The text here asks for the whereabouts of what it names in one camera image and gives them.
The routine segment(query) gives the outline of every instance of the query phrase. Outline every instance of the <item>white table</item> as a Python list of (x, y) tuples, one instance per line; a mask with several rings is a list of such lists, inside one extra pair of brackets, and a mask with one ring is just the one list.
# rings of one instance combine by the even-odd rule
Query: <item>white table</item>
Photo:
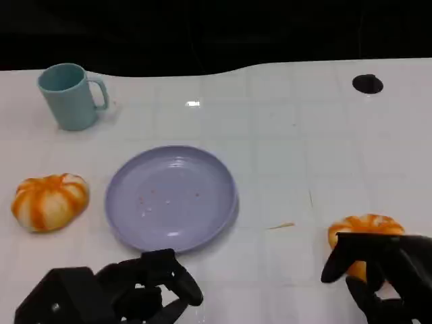
[[(383, 92), (353, 89), (375, 74)], [(327, 227), (348, 215), (392, 216), (432, 236), (432, 61), (273, 63), (200, 77), (101, 76), (111, 107), (64, 132), (36, 87), (40, 71), (0, 72), (0, 314), (53, 267), (95, 271), (138, 252), (105, 221), (103, 196), (130, 157), (165, 144), (207, 149), (232, 171), (240, 214), (230, 231), (180, 261), (205, 292), (182, 324), (366, 323), (344, 282), (320, 282)], [(188, 101), (199, 101), (189, 107)], [(91, 187), (70, 226), (31, 235), (9, 210), (25, 178), (76, 173)], [(294, 227), (266, 230), (284, 222)], [(171, 293), (164, 293), (168, 298)]]

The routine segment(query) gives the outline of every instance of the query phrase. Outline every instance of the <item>purple plate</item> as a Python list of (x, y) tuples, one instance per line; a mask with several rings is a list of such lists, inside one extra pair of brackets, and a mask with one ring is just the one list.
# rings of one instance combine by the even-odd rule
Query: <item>purple plate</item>
[(164, 146), (129, 160), (114, 175), (105, 210), (118, 238), (144, 251), (185, 252), (214, 238), (237, 216), (227, 167), (190, 146)]

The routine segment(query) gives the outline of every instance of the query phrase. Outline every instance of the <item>mug handle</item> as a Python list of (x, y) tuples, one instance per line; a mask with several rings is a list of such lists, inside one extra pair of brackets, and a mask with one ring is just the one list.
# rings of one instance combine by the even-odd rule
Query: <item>mug handle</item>
[(87, 78), (87, 82), (94, 82), (96, 83), (99, 88), (101, 88), (101, 92), (103, 95), (103, 104), (100, 106), (95, 106), (96, 110), (106, 110), (106, 108), (108, 108), (108, 102), (109, 102), (109, 97), (108, 97), (108, 92), (107, 92), (107, 87), (105, 86), (105, 83), (103, 83), (103, 81), (99, 78)]

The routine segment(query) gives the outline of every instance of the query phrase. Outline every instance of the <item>light blue mug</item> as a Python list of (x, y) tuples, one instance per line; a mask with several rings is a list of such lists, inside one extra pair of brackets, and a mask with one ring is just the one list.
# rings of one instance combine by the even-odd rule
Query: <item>light blue mug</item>
[[(99, 85), (104, 103), (96, 106), (89, 82)], [(57, 123), (64, 130), (83, 130), (93, 125), (97, 111), (108, 108), (108, 93), (99, 78), (88, 78), (79, 65), (62, 63), (48, 67), (38, 78), (38, 86)]]

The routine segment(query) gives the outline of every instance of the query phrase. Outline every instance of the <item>mini pumpkin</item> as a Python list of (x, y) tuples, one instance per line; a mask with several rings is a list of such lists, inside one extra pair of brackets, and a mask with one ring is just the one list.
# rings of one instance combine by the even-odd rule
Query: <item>mini pumpkin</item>
[(87, 183), (64, 173), (24, 180), (11, 205), (13, 215), (30, 232), (49, 232), (66, 226), (85, 210)]
[[(405, 231), (398, 222), (388, 216), (376, 214), (349, 216), (329, 227), (329, 244), (332, 249), (338, 243), (336, 234), (339, 232), (402, 235)], [(366, 263), (356, 261), (349, 268), (348, 274), (366, 281)]]

